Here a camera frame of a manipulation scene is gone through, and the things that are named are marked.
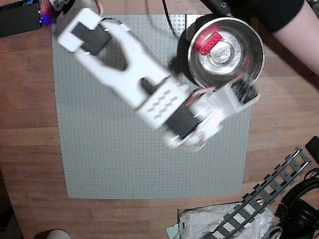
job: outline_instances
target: metal bowl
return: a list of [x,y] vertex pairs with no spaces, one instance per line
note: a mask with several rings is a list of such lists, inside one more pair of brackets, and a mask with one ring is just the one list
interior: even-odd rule
[[[222,39],[207,55],[198,51],[214,32]],[[241,77],[253,84],[265,64],[265,50],[258,33],[246,22],[221,17],[204,24],[193,37],[188,49],[188,66],[199,86],[221,87]]]

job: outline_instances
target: black electronic device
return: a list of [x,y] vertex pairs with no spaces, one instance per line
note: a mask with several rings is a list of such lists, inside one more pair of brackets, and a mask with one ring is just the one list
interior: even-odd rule
[[39,0],[22,0],[0,7],[0,37],[41,28]]

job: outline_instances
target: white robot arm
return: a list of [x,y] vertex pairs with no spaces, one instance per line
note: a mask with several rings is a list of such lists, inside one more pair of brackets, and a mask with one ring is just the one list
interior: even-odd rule
[[[147,53],[144,45],[128,26],[114,19],[102,18],[89,7],[76,3],[57,20],[57,41],[95,76],[111,87],[152,128],[167,127],[169,147],[201,149],[218,133],[221,122],[254,104],[259,94],[254,86],[234,80],[214,91],[191,91],[172,73]],[[106,65],[98,54],[110,39],[120,44],[126,58],[124,71]],[[141,84],[146,80],[154,90]]]

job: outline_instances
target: wooden table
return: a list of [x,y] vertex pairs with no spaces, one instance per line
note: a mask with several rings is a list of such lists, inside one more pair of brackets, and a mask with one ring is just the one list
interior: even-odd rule
[[[147,3],[148,7],[144,0],[102,0],[105,13],[163,13],[161,1]],[[171,13],[208,12],[199,0],[168,0],[167,5]],[[0,39],[0,166],[24,238],[59,228],[73,239],[166,239],[165,229],[176,223],[177,209],[240,200],[294,152],[295,145],[304,146],[319,134],[319,79],[263,29],[261,35],[273,50],[267,47],[258,81],[262,97],[252,110],[242,193],[153,200],[67,197],[51,29],[45,26]],[[317,195],[307,197],[319,206]]]

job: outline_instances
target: lego train track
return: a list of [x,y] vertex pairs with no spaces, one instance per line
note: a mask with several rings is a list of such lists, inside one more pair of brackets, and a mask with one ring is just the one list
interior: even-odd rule
[[[274,199],[283,193],[288,185],[293,184],[294,179],[303,173],[304,168],[306,168],[310,162],[311,161],[303,153],[303,150],[297,147],[294,154],[289,154],[285,158],[284,164],[278,165],[272,175],[266,176],[262,184],[257,184],[252,193],[246,194],[243,197],[243,201],[234,208],[235,211],[233,213],[226,214],[218,227],[213,232],[206,233],[201,239],[233,238],[237,232],[244,229],[246,224],[253,222],[257,214],[263,213],[265,207],[273,203]],[[259,199],[263,199],[263,204],[257,202]],[[250,205],[254,209],[253,213],[251,213],[251,211],[249,213],[246,210],[247,205]],[[241,222],[236,220],[234,218],[235,216],[237,219],[238,217],[241,218]]]

